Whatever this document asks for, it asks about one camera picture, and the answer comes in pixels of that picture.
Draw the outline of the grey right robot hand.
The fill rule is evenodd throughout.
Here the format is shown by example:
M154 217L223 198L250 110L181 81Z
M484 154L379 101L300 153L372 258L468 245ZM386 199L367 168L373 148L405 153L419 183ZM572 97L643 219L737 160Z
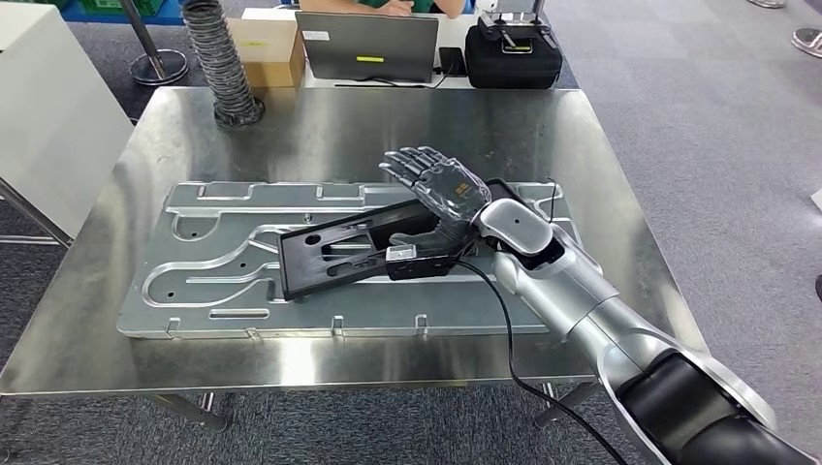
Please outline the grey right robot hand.
M472 234L473 220L492 199L483 179L456 158L430 146L387 151L379 168L438 218L430 232L392 234L393 246L413 245L419 253L451 249Z

